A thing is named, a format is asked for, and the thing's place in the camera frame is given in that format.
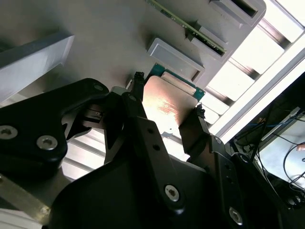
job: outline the black cable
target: black cable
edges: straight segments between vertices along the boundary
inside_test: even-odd
[[[259,129],[260,127],[263,126],[263,123],[264,123],[264,122],[263,122],[263,119],[262,119],[256,126],[250,128],[249,130],[246,130],[246,131],[240,133],[240,135],[236,137],[236,140],[239,140],[239,139],[243,138],[245,135],[249,135],[249,134],[252,133],[253,131]]]
[[[264,136],[264,132],[266,130],[266,127],[267,127],[267,123],[268,123],[268,120],[269,120],[269,117],[270,117],[270,114],[271,114],[271,111],[272,111],[272,108],[273,108],[273,102],[270,104],[270,107],[269,107],[269,110],[268,110],[268,114],[266,116],[266,119],[265,119],[265,122],[264,122],[264,126],[263,126],[263,129],[261,131],[261,136],[256,144],[256,147],[254,148],[252,154],[251,154],[251,158],[250,158],[250,161],[253,162],[254,158],[255,158],[255,155],[256,155],[256,152],[258,150],[258,147],[259,147],[259,144],[261,143],[261,140]]]
[[[284,139],[285,141],[290,142],[291,144],[294,144],[294,145],[299,145],[298,143],[295,143],[295,142],[289,141],[288,139],[286,139],[286,138],[284,138],[284,137],[282,137],[282,136],[280,136],[280,135],[277,135],[277,134],[275,134],[275,133],[272,133],[272,135],[278,136],[278,137],[280,137],[281,139]]]
[[[302,120],[302,119],[298,119],[298,118],[294,118],[294,119],[297,121],[305,122],[305,120]]]
[[[293,180],[288,176],[287,171],[286,171],[286,166],[285,166],[285,165],[286,165],[286,160],[287,160],[289,154],[292,152],[292,150],[294,150],[297,146],[303,145],[303,144],[305,144],[305,142],[302,142],[302,143],[297,144],[297,145],[295,145],[294,147],[292,147],[292,148],[286,153],[286,155],[285,155],[285,157],[284,157],[284,160],[283,160],[283,169],[284,169],[285,175],[286,175],[286,176],[288,177],[288,179],[291,180],[291,181],[293,181]]]
[[[291,187],[291,185],[292,185],[293,183],[295,183],[296,181],[298,181],[300,178],[304,177],[304,174],[305,174],[305,172],[303,172],[302,174],[298,175],[295,179],[293,179],[293,180],[289,183],[289,187],[290,187],[291,190],[296,191],[296,192],[301,192],[301,193],[304,193],[304,194],[305,194],[304,191],[296,190],[296,189],[293,189],[293,188]]]
[[[261,163],[262,171],[263,171],[264,177],[266,178],[267,181],[269,181],[268,178],[267,178],[267,175],[266,175],[266,173],[265,173],[266,168],[264,167],[264,165],[263,165],[263,163],[262,163],[262,161],[261,161],[261,156],[260,156],[260,154],[259,154],[259,148],[257,149],[257,157],[258,157],[259,162]]]

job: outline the black plastic part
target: black plastic part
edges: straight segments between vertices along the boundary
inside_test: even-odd
[[[210,137],[203,118],[204,110],[197,106],[179,126],[184,152],[191,157],[197,157],[203,151]]]
[[[68,185],[52,206],[49,229],[227,228],[210,176],[188,163],[171,163],[189,196],[182,214],[168,217],[160,209],[144,164],[125,154]]]
[[[252,228],[304,228],[248,157],[235,153],[231,161],[242,190],[245,215]]]
[[[141,101],[143,101],[144,82],[144,73],[136,72],[131,84],[131,93]]]
[[[66,137],[78,111],[108,92],[100,82],[84,79],[1,108],[0,125],[15,127],[18,135],[0,140],[0,171],[31,178],[56,172],[67,153]],[[55,137],[57,147],[40,149],[36,141],[42,135]]]
[[[248,228],[234,164],[222,141],[209,134],[203,115],[202,108],[198,106],[179,127],[184,150],[190,155],[188,162],[205,169],[215,180],[221,217],[231,228]],[[239,212],[242,225],[232,220],[230,208]]]

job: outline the cable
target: cable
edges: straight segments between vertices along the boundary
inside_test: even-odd
[[[290,142],[291,144],[294,144],[294,145],[299,145],[298,143],[295,143],[295,142],[289,141],[288,139],[286,139],[286,138],[284,138],[284,137],[282,137],[282,136],[280,136],[280,135],[277,135],[277,134],[275,134],[275,133],[272,133],[272,135],[278,136],[278,137],[280,137],[281,139],[284,139],[285,141]]]
[[[259,144],[260,144],[260,142],[261,142],[261,140],[262,140],[262,138],[263,138],[263,136],[264,136],[264,132],[265,132],[265,130],[266,130],[267,122],[268,122],[268,120],[269,120],[269,117],[270,117],[270,114],[271,114],[273,105],[274,105],[274,103],[272,102],[272,103],[270,104],[270,107],[269,107],[269,110],[268,110],[268,114],[267,114],[266,119],[265,119],[266,121],[264,122],[264,126],[263,126],[263,129],[262,129],[262,131],[261,131],[261,136],[260,136],[260,138],[259,138],[259,140],[258,140],[258,142],[257,142],[257,144],[256,144],[256,147],[254,148],[254,150],[253,150],[253,152],[252,152],[252,154],[251,154],[251,158],[250,158],[250,161],[251,161],[251,162],[253,162],[254,157],[255,157],[255,155],[256,155],[256,152],[257,152],[257,150],[258,150]]]
[[[278,124],[273,124],[273,125],[267,125],[267,127],[275,127],[277,125],[285,125],[285,124],[288,124],[290,122],[292,122],[294,118],[289,118],[286,122],[283,122],[283,123],[278,123]]]
[[[292,150],[294,150],[297,146],[303,145],[303,144],[305,144],[305,142],[302,142],[302,143],[297,144],[297,145],[295,145],[294,147],[292,147],[292,148],[286,153],[286,155],[285,155],[285,157],[284,157],[284,160],[283,160],[283,169],[284,169],[285,175],[286,175],[286,176],[288,177],[288,179],[291,180],[291,181],[293,181],[293,180],[288,176],[287,171],[286,171],[286,166],[285,166],[285,165],[286,165],[286,160],[287,160],[289,154],[292,152]]]
[[[297,121],[305,122],[305,120],[302,120],[302,119],[298,119],[298,118],[294,118],[294,119]]]
[[[295,183],[296,181],[298,181],[300,178],[304,177],[304,174],[305,174],[305,172],[303,172],[302,174],[298,175],[295,179],[293,179],[293,180],[289,183],[289,187],[290,187],[291,190],[296,191],[296,192],[301,192],[301,193],[304,193],[304,194],[305,194],[304,191],[296,190],[296,189],[293,189],[293,188],[291,187],[291,185],[292,185],[293,183]]]

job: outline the mounting hole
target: mounting hole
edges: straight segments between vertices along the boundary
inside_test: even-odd
[[[228,170],[231,170],[231,167],[228,164],[225,164],[224,167]]]
[[[154,148],[154,150],[157,150],[157,151],[160,150],[160,146],[158,146],[158,145],[153,145],[152,147]]]
[[[226,177],[227,178],[227,181],[230,183],[230,184],[234,184],[233,180],[230,178],[230,177]]]

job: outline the rectangular object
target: rectangular object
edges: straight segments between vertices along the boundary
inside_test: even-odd
[[[195,28],[200,31],[203,34],[206,34],[207,36],[209,36],[211,39],[213,39],[213,41],[217,42],[218,44],[220,44],[222,47],[226,48],[226,52],[225,53],[219,53],[216,52],[214,49],[211,49],[211,46],[206,45],[206,43],[203,43],[201,40],[197,39],[193,34],[189,34],[187,36],[188,40],[194,44],[195,46],[197,46],[200,50],[202,50],[204,53],[209,54],[210,56],[212,56],[214,59],[220,61],[220,62],[224,62],[225,60],[227,60],[229,58],[229,56],[232,53],[232,50],[227,48],[227,42],[222,41],[219,37],[217,37],[216,35],[214,35],[212,32],[210,32],[209,30],[207,30],[205,27],[201,26],[198,22],[195,25]]]
[[[245,23],[254,26],[266,9],[262,0],[212,0],[210,4],[239,28]]]
[[[192,88],[195,88],[196,89],[196,92],[193,94],[193,97],[199,102],[202,97],[204,96],[205,92],[199,88],[199,87],[196,87],[195,84],[189,82],[188,80],[180,77],[179,75],[173,73],[171,70],[168,70],[166,68],[164,68],[163,66],[159,65],[159,64],[155,64],[154,67],[151,69],[151,71],[149,72],[147,78],[146,78],[146,81],[149,79],[149,77],[153,76],[153,75],[156,75],[156,76],[159,76],[159,77],[162,77],[164,73],[169,73],[170,75],[174,76],[175,78],[177,78],[179,81],[182,81],[181,83],[185,83],[185,84],[188,84],[189,86],[191,86]]]
[[[149,77],[144,86],[145,113],[157,124],[161,134],[178,130],[197,103],[194,97],[159,76]]]
[[[0,103],[58,64],[63,64],[74,36],[58,32],[0,53]]]
[[[184,76],[192,82],[198,81],[203,73],[204,67],[185,54],[170,46],[160,38],[155,38],[148,50],[148,54],[171,67],[175,72]]]

